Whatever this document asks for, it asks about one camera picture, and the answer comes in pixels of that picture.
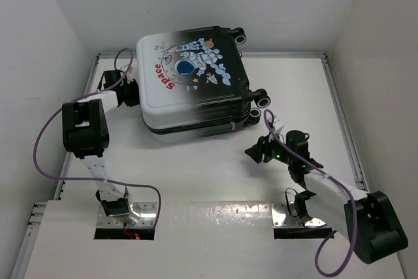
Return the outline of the grey suitcase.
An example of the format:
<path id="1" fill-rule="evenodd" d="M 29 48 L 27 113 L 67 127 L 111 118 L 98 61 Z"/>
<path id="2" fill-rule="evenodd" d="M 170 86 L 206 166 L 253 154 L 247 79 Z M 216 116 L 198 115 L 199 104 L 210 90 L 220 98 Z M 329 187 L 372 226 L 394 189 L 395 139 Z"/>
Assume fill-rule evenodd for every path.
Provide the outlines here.
<path id="1" fill-rule="evenodd" d="M 241 27 L 215 25 L 137 42 L 139 105 L 155 140 L 180 142 L 259 122 L 271 98 L 250 88 L 238 49 L 246 40 Z"/>

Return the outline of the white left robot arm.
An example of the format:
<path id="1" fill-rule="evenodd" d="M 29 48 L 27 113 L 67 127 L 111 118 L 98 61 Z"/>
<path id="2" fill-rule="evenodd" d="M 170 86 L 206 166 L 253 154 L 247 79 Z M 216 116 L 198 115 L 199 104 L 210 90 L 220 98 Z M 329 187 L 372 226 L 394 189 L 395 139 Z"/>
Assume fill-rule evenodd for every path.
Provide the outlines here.
<path id="1" fill-rule="evenodd" d="M 135 209 L 127 188 L 118 188 L 110 181 L 113 166 L 105 154 L 110 143 L 106 113 L 122 104 L 138 105 L 138 84 L 128 73 L 112 70 L 103 73 L 99 85 L 105 90 L 62 105 L 63 145 L 88 168 L 106 216 L 132 225 L 140 219 L 140 211 Z"/>

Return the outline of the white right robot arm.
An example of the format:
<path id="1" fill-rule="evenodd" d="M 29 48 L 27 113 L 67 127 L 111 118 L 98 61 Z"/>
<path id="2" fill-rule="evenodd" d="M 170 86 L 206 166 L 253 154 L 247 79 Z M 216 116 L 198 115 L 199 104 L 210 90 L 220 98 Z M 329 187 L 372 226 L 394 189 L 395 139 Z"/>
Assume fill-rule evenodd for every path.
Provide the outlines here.
<path id="1" fill-rule="evenodd" d="M 368 193 L 325 174 L 311 157 L 307 133 L 287 132 L 284 141 L 266 135 L 245 150 L 254 162 L 272 160 L 287 165 L 292 180 L 302 187 L 295 197 L 299 218 L 317 218 L 349 241 L 349 254 L 371 264 L 408 247 L 407 235 L 389 197 Z"/>

